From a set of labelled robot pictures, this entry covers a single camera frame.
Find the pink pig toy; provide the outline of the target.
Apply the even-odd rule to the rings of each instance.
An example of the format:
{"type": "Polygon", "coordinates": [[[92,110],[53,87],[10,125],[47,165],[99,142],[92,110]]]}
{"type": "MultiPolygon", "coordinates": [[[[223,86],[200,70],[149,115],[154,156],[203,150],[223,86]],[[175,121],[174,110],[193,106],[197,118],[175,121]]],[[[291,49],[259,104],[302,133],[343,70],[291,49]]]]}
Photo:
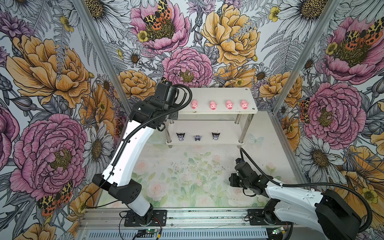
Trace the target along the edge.
{"type": "Polygon", "coordinates": [[[242,109],[246,110],[248,108],[248,106],[249,106],[249,103],[247,101],[245,101],[245,100],[241,101],[241,108],[242,109]]]}
{"type": "Polygon", "coordinates": [[[232,101],[230,101],[230,100],[228,100],[228,101],[226,101],[226,107],[227,107],[227,109],[229,109],[229,110],[231,110],[232,108],[233,108],[233,102],[232,101]]]}
{"type": "Polygon", "coordinates": [[[210,109],[211,109],[211,110],[216,110],[216,109],[217,109],[217,103],[214,102],[214,101],[211,101],[211,102],[210,102],[210,109]]]}
{"type": "Polygon", "coordinates": [[[198,101],[197,100],[192,100],[191,101],[191,108],[196,109],[198,107],[198,101]]]}

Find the purple black-eared figure toy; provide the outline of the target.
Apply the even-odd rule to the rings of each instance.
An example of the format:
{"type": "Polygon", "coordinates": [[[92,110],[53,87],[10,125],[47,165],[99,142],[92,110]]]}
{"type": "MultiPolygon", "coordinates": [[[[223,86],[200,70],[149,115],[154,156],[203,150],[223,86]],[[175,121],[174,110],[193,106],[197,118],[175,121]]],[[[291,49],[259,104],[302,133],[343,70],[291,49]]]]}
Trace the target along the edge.
{"type": "Polygon", "coordinates": [[[177,133],[177,137],[179,141],[184,141],[185,140],[185,134],[186,133],[177,133]]]}

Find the black purple figure toy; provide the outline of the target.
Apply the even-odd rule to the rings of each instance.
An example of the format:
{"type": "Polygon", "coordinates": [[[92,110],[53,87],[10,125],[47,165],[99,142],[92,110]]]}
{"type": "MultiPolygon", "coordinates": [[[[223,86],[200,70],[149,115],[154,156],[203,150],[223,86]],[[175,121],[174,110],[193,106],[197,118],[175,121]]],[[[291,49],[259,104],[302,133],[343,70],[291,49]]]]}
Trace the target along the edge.
{"type": "Polygon", "coordinates": [[[213,140],[214,140],[214,141],[218,141],[219,138],[220,138],[220,134],[221,134],[221,133],[214,133],[214,132],[212,132],[212,138],[213,138],[213,140]]]}

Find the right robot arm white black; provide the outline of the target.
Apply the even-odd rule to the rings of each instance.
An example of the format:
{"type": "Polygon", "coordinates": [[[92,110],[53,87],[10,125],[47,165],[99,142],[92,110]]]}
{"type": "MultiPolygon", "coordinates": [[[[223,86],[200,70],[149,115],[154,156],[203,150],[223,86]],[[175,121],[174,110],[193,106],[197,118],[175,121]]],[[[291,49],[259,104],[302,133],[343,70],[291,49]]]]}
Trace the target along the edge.
{"type": "Polygon", "coordinates": [[[329,240],[354,240],[358,236],[362,219],[336,192],[285,187],[271,176],[257,174],[241,158],[236,159],[235,170],[229,178],[231,187],[269,198],[262,210],[248,211],[252,224],[298,224],[329,240]]]}

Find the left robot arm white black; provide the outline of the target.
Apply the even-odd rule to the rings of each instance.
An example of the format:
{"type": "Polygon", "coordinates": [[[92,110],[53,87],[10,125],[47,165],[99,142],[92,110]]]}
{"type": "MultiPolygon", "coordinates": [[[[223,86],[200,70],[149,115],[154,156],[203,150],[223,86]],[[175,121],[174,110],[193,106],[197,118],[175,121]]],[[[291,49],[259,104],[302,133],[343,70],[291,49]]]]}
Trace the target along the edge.
{"type": "Polygon", "coordinates": [[[153,206],[142,196],[141,184],[133,180],[133,170],[155,129],[177,112],[175,102],[178,95],[179,89],[166,81],[158,84],[153,96],[134,104],[111,162],[92,179],[97,187],[127,205],[134,213],[136,223],[141,225],[151,222],[153,206]]]}

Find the white two-tier shelf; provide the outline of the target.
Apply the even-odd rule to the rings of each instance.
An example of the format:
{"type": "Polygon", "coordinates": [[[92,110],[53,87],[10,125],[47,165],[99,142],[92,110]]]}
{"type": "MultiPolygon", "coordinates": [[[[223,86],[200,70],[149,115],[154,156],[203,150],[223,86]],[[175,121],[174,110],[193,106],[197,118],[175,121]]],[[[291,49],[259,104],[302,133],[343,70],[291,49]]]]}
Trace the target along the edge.
{"type": "Polygon", "coordinates": [[[192,100],[198,101],[196,109],[191,103],[179,111],[177,120],[166,122],[165,137],[169,147],[176,145],[234,145],[240,147],[245,142],[247,131],[258,112],[252,92],[249,88],[192,88],[192,100]],[[226,101],[233,102],[233,108],[227,109],[226,101]],[[249,103],[246,110],[241,101],[249,103]],[[210,102],[217,103],[217,109],[210,109],[210,102]],[[212,132],[221,133],[218,141],[212,138],[212,132]],[[179,141],[177,133],[186,133],[185,140],[179,141]],[[199,142],[195,136],[201,135],[199,142]]]}

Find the green circuit board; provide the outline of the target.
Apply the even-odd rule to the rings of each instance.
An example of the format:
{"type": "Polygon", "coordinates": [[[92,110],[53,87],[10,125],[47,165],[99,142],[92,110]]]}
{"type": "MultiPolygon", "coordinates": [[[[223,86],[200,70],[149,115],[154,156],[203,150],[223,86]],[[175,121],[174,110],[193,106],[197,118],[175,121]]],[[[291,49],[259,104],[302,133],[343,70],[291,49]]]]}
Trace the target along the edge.
{"type": "Polygon", "coordinates": [[[157,233],[158,233],[158,230],[156,230],[156,229],[138,230],[137,236],[138,237],[153,237],[157,233]]]}

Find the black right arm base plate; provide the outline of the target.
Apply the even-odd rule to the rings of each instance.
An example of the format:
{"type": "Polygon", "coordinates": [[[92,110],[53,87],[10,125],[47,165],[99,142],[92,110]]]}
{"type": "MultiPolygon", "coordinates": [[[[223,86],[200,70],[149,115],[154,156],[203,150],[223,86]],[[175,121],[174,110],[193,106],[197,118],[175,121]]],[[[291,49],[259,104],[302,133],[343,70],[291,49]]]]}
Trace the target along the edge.
{"type": "Polygon", "coordinates": [[[248,209],[247,216],[251,226],[282,225],[274,212],[264,209],[248,209]]]}

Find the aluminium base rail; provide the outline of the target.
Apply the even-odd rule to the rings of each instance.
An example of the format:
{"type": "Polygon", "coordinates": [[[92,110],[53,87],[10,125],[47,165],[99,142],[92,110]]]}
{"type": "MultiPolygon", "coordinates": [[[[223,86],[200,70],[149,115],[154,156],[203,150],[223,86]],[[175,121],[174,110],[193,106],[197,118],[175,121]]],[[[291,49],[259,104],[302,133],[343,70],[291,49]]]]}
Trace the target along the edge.
{"type": "Polygon", "coordinates": [[[322,231],[315,214],[304,214],[287,206],[282,211],[282,225],[251,226],[248,209],[262,208],[160,208],[154,210],[168,211],[165,227],[125,227],[124,221],[129,209],[101,208],[88,210],[79,230],[273,228],[294,224],[322,231]]]}

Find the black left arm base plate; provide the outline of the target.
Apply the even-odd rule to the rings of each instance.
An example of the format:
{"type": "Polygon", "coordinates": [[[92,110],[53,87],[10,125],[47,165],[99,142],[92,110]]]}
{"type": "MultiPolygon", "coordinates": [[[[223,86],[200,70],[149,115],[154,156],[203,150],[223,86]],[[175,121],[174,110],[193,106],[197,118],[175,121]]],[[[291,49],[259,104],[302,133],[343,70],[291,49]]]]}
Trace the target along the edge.
{"type": "Polygon", "coordinates": [[[130,210],[125,217],[125,227],[165,227],[167,210],[150,210],[144,217],[130,210]]]}

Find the aluminium corner post left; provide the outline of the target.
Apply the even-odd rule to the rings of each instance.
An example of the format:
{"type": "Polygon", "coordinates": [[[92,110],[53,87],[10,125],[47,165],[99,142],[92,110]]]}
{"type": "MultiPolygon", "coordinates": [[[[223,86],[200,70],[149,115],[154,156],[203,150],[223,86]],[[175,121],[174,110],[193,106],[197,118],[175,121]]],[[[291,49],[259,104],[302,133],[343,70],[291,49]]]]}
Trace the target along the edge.
{"type": "Polygon", "coordinates": [[[132,110],[132,106],[129,103],[129,100],[126,96],[126,93],[122,87],[122,84],[118,78],[118,74],[114,68],[114,65],[108,55],[108,52],[105,48],[103,40],[98,33],[98,28],[93,22],[92,16],[87,8],[87,5],[84,1],[74,1],[75,9],[78,11],[80,15],[80,19],[86,29],[90,40],[94,44],[94,47],[106,69],[108,76],[110,77],[118,96],[120,97],[121,103],[125,109],[127,114],[132,110]]]}

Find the aluminium corner post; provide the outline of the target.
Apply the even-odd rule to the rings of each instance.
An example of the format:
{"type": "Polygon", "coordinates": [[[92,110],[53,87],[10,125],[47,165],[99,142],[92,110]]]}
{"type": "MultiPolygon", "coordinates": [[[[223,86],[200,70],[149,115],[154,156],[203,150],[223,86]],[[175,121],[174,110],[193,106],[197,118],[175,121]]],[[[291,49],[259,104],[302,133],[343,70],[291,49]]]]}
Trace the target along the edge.
{"type": "Polygon", "coordinates": [[[118,74],[114,68],[114,65],[108,55],[108,52],[105,48],[103,40],[98,33],[98,28],[93,22],[92,16],[87,8],[87,5],[84,1],[74,1],[75,9],[78,11],[80,15],[80,19],[86,29],[90,40],[94,44],[94,47],[106,69],[108,76],[110,77],[118,96],[120,97],[121,103],[125,109],[127,114],[132,110],[132,106],[129,103],[129,100],[126,96],[126,93],[122,87],[122,84],[118,78],[118,74]]]}
{"type": "Polygon", "coordinates": [[[325,28],[329,25],[331,18],[335,14],[341,1],[328,1],[323,13],[321,14],[318,23],[315,25],[314,31],[309,35],[308,41],[305,44],[303,50],[301,51],[297,62],[295,63],[284,87],[282,88],[281,93],[279,94],[276,102],[272,108],[272,114],[276,115],[282,103],[285,101],[286,97],[290,93],[291,88],[296,82],[305,61],[311,55],[310,51],[315,47],[317,41],[320,39],[325,28]]]}

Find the aluminium corner post right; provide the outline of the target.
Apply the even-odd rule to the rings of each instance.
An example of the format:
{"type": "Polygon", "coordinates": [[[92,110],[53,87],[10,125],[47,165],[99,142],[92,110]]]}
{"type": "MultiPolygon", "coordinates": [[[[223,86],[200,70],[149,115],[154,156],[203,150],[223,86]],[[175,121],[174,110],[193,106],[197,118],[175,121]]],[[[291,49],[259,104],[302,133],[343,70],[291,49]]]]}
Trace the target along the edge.
{"type": "Polygon", "coordinates": [[[320,39],[325,28],[329,25],[331,18],[335,14],[341,1],[328,1],[323,13],[321,14],[318,23],[315,25],[314,31],[309,35],[308,41],[305,44],[303,50],[301,51],[297,62],[295,63],[284,87],[282,88],[281,93],[279,94],[276,102],[272,108],[272,114],[276,115],[282,103],[285,101],[286,97],[290,93],[291,88],[296,82],[305,61],[311,55],[310,51],[315,47],[317,41],[320,39]]]}

